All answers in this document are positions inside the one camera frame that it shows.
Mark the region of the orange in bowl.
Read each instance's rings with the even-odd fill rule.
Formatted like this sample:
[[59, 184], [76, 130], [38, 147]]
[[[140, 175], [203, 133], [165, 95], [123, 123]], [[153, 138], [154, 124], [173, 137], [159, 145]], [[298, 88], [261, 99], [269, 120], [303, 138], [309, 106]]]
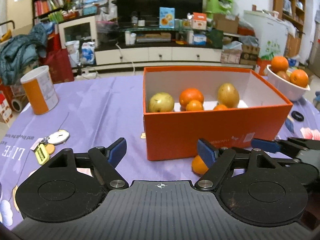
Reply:
[[291, 73], [290, 81], [294, 85], [306, 88], [309, 84], [309, 77], [304, 70], [296, 69]]
[[289, 68], [289, 62], [284, 56], [275, 56], [271, 60], [270, 70], [277, 74], [279, 71], [286, 72]]

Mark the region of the white chest freezer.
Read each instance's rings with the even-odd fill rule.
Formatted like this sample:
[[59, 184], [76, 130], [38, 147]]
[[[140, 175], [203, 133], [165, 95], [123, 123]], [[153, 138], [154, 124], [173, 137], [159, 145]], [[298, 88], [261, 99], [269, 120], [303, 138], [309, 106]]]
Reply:
[[258, 11], [244, 11], [244, 20], [253, 26], [258, 38], [260, 59], [272, 60], [274, 56], [284, 56], [288, 29], [283, 21]]

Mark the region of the large green-yellow passion fruit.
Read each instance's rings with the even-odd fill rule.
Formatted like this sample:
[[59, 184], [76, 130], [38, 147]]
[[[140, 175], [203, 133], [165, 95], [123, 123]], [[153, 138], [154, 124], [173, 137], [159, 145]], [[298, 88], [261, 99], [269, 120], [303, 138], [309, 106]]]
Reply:
[[150, 113], [172, 112], [174, 105], [174, 99], [169, 93], [159, 92], [149, 100], [148, 111]]

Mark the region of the yellow passion fruit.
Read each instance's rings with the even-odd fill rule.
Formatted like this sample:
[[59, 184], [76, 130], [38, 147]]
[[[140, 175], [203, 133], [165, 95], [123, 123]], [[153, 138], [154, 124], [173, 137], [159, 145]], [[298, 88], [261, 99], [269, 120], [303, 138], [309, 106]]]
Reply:
[[237, 108], [240, 95], [231, 83], [224, 83], [219, 87], [217, 101], [220, 105], [225, 105], [227, 108]]

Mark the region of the white glass-door cabinet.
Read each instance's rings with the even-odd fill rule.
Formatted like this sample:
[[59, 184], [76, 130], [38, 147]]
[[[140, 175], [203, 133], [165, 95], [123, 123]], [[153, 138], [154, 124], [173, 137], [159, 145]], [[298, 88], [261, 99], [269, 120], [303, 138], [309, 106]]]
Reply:
[[65, 43], [69, 41], [80, 41], [95, 43], [98, 46], [96, 16], [87, 15], [67, 20], [58, 24], [60, 43], [63, 49], [66, 48]]

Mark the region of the orange in bowl front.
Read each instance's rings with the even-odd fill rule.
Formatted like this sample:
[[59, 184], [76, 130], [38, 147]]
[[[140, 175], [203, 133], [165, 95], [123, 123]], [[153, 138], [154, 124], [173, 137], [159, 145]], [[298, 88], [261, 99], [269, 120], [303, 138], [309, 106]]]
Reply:
[[291, 73], [290, 81], [294, 85], [306, 88], [309, 84], [309, 77], [304, 70], [296, 69]]

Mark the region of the purple floral tablecloth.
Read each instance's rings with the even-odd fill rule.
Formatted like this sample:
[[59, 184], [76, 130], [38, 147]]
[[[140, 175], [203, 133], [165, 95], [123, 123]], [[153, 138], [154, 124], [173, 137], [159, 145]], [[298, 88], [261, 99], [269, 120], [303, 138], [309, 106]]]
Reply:
[[[1, 222], [9, 229], [16, 227], [22, 216], [14, 206], [12, 190], [28, 178], [28, 175], [37, 170], [40, 165], [36, 160], [35, 153], [30, 150], [33, 143], [45, 135], [56, 132], [58, 128], [65, 129], [71, 135], [65, 144], [57, 146], [55, 155], [61, 149], [70, 147], [74, 152], [86, 152], [94, 146], [107, 147], [119, 137], [127, 141], [127, 153], [117, 166], [118, 172], [128, 181], [133, 180], [198, 180], [198, 176], [191, 171], [191, 158], [175, 159], [166, 161], [148, 161], [146, 157], [146, 139], [140, 137], [144, 132], [143, 122], [143, 77], [142, 76], [120, 76], [96, 80], [84, 80], [68, 83], [61, 83], [54, 86], [58, 94], [58, 104], [46, 114], [35, 115], [31, 107], [21, 113], [1, 141]], [[200, 131], [209, 128], [209, 132], [221, 132], [227, 128], [227, 117], [214, 117], [216, 114], [232, 114], [231, 110], [213, 111], [216, 102], [205, 103], [205, 111], [198, 114], [205, 114], [199, 117], [199, 121], [191, 124], [191, 118], [187, 113], [174, 113], [173, 117], [187, 118], [187, 128], [183, 132], [191, 135], [188, 128], [195, 128], [200, 124]], [[278, 139], [289, 136], [302, 137], [301, 129], [305, 128], [312, 135], [311, 130], [319, 131], [319, 111], [312, 103], [304, 98], [293, 104], [290, 111], [298, 111], [304, 116], [303, 122], [293, 121], [294, 133], [291, 133], [283, 124]], [[157, 194], [157, 200], [161, 191], [165, 191], [164, 199], [168, 190], [159, 189], [153, 183]], [[176, 203], [167, 193], [168, 201], [173, 200], [175, 204], [181, 204], [182, 200]], [[170, 203], [164, 203], [160, 211], [163, 213], [154, 214], [146, 209], [146, 215], [150, 222], [164, 228], [176, 226], [178, 231], [188, 235], [196, 235], [196, 232], [204, 230], [215, 231], [221, 223], [213, 211], [204, 207], [203, 203], [197, 204], [196, 210], [181, 207], [182, 210], [172, 210]], [[164, 218], [164, 212], [168, 215], [181, 215], [179, 221], [173, 218]]]

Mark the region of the white orange carton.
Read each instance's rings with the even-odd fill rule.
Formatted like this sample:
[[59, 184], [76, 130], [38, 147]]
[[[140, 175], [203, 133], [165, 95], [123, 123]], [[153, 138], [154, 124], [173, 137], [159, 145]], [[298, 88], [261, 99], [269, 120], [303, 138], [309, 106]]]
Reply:
[[207, 16], [204, 13], [194, 12], [191, 20], [191, 27], [196, 30], [207, 29]]

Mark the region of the brown kiwi in bowl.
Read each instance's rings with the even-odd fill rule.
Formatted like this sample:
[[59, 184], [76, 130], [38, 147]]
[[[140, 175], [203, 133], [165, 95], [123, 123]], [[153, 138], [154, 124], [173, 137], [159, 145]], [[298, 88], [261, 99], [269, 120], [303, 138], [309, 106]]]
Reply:
[[289, 75], [285, 71], [279, 71], [276, 73], [276, 75], [279, 76], [280, 78], [284, 79], [287, 82], [291, 82]]

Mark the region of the teal jacket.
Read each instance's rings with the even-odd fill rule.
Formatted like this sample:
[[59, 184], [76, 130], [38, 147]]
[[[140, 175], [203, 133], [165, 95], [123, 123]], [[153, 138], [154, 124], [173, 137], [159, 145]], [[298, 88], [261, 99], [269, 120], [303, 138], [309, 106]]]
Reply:
[[25, 68], [47, 56], [48, 33], [42, 23], [32, 27], [30, 33], [11, 38], [1, 46], [1, 81], [13, 85]]

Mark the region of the white air conditioner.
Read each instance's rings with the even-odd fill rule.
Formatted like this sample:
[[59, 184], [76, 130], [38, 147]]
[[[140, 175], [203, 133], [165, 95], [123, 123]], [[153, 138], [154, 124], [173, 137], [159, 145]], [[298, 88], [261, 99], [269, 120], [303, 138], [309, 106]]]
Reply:
[[7, 0], [7, 20], [14, 21], [15, 30], [28, 33], [33, 26], [33, 0]]

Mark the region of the orange white canister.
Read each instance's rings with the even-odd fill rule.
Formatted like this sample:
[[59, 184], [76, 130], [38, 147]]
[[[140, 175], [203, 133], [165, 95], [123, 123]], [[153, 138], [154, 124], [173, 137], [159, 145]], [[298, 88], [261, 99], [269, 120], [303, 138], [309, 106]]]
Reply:
[[50, 76], [49, 66], [37, 67], [20, 79], [34, 114], [51, 111], [58, 103], [57, 93]]

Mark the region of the white fruit bowl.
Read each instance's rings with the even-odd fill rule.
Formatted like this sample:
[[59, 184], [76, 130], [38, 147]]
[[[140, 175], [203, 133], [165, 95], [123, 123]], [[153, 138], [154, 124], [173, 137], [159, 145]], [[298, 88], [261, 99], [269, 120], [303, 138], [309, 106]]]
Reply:
[[298, 101], [306, 92], [310, 91], [310, 86], [307, 85], [305, 88], [299, 87], [286, 81], [276, 75], [270, 69], [271, 65], [267, 65], [267, 80], [272, 84], [277, 90], [279, 90], [287, 99], [290, 101]]

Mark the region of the kumquat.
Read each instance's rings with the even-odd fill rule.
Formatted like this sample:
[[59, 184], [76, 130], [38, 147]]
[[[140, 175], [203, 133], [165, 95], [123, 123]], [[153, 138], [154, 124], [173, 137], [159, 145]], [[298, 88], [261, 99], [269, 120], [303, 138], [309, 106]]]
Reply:
[[204, 110], [203, 103], [198, 100], [191, 100], [186, 105], [185, 110], [189, 112], [202, 111]]
[[225, 105], [221, 105], [221, 104], [218, 104], [217, 106], [214, 107], [214, 111], [221, 111], [221, 110], [227, 110], [228, 107], [225, 106]]
[[191, 162], [191, 169], [198, 176], [202, 176], [208, 171], [208, 167], [199, 155]]

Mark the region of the large orange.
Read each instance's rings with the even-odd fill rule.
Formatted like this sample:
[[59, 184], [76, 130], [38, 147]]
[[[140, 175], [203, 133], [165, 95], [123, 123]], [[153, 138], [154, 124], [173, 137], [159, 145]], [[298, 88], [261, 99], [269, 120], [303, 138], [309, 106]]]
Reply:
[[179, 96], [179, 103], [182, 108], [186, 108], [187, 104], [192, 100], [197, 100], [200, 103], [204, 103], [204, 96], [196, 88], [188, 88], [181, 92]]

